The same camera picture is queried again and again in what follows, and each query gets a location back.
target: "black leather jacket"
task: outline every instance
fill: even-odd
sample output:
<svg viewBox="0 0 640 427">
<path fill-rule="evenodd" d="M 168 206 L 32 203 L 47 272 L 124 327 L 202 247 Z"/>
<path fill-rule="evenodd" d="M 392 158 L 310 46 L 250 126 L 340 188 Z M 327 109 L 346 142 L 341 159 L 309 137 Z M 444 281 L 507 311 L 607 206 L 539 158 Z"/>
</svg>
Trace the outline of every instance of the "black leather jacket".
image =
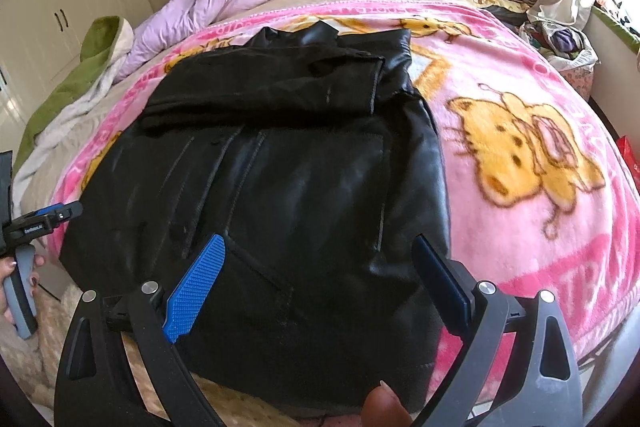
<svg viewBox="0 0 640 427">
<path fill-rule="evenodd" d="M 383 379 L 420 409 L 440 321 L 410 248 L 447 253 L 449 217 L 409 44 L 317 23 L 182 60 L 98 166 L 62 263 L 103 295 L 172 289 L 219 233 L 225 265 L 177 344 L 190 370 L 328 413 Z"/>
</svg>

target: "wardrobe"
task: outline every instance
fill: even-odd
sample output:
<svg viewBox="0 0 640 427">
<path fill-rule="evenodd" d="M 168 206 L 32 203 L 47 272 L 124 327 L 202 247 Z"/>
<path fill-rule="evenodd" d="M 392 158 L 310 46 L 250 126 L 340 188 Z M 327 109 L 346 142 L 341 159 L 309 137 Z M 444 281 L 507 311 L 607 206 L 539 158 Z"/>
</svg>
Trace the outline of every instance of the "wardrobe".
<svg viewBox="0 0 640 427">
<path fill-rule="evenodd" d="M 78 64 L 95 18 L 121 15 L 135 28 L 151 13 L 148 0 L 0 0 L 0 150 L 17 148 L 29 117 Z"/>
</svg>

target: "red bag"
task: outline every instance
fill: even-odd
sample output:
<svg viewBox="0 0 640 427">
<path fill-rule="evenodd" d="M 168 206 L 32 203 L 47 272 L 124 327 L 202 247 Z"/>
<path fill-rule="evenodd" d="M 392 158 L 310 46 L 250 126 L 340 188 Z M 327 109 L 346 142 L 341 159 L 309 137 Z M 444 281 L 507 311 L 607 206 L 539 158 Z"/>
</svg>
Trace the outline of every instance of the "red bag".
<svg viewBox="0 0 640 427">
<path fill-rule="evenodd" d="M 636 188 L 640 191 L 640 166 L 636 161 L 634 152 L 631 150 L 629 140 L 626 136 L 623 136 L 618 138 L 616 145 L 618 146 L 618 150 L 620 150 L 620 154 L 622 154 L 622 159 L 625 161 L 626 166 L 629 167 L 629 170 L 631 171 L 631 175 L 636 183 Z"/>
</svg>

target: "human hand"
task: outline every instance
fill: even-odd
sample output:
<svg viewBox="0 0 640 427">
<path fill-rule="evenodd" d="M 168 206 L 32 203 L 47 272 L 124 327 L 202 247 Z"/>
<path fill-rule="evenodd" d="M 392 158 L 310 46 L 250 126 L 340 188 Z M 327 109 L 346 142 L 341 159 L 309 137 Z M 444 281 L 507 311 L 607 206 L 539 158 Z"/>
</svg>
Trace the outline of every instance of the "human hand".
<svg viewBox="0 0 640 427">
<path fill-rule="evenodd" d="M 41 255 L 35 255 L 33 258 L 34 267 L 42 266 L 45 263 L 45 259 Z M 4 280 L 9 277 L 15 270 L 15 259 L 13 257 L 4 257 L 4 259 L 0 259 L 0 315 L 3 315 L 11 324 L 15 324 L 14 316 L 9 309 L 9 304 L 6 301 L 6 295 L 4 294 L 4 286 L 2 283 Z M 31 272 L 29 276 L 29 280 L 31 282 L 31 296 L 33 296 L 36 288 L 38 287 L 38 282 L 40 281 L 40 276 L 35 271 Z"/>
<path fill-rule="evenodd" d="M 362 427 L 409 427 L 412 422 L 396 393 L 382 380 L 364 401 L 360 419 Z"/>
</svg>

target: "black cabinet handle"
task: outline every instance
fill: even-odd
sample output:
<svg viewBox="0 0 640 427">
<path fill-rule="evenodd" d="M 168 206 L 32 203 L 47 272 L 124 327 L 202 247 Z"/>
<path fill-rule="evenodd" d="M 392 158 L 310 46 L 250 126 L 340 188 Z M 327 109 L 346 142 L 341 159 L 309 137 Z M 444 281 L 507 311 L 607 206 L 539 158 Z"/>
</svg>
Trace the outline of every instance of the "black cabinet handle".
<svg viewBox="0 0 640 427">
<path fill-rule="evenodd" d="M 62 22 L 60 22 L 60 17 L 58 17 L 58 14 L 55 12 L 53 13 L 53 15 L 56 16 L 56 20 L 58 21 L 58 26 L 60 26 L 60 31 L 63 32 L 64 28 L 62 27 Z"/>
</svg>

